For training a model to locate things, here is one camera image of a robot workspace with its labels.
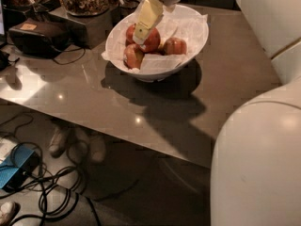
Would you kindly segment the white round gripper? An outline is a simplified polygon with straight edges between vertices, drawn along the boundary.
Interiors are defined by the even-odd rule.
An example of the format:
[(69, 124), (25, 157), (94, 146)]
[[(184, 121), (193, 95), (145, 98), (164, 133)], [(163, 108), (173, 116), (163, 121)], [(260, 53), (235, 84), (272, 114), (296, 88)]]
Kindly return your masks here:
[(135, 11), (135, 32), (133, 40), (142, 45), (151, 31), (160, 22), (163, 16), (163, 4), (172, 6), (181, 0), (143, 0)]

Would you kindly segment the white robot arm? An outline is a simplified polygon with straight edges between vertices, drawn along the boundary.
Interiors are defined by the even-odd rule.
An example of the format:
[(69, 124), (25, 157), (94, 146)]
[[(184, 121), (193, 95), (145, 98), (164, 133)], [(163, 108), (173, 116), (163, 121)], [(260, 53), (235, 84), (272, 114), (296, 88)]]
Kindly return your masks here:
[(236, 0), (282, 85), (225, 122), (211, 168), (211, 226), (301, 226), (301, 0)]

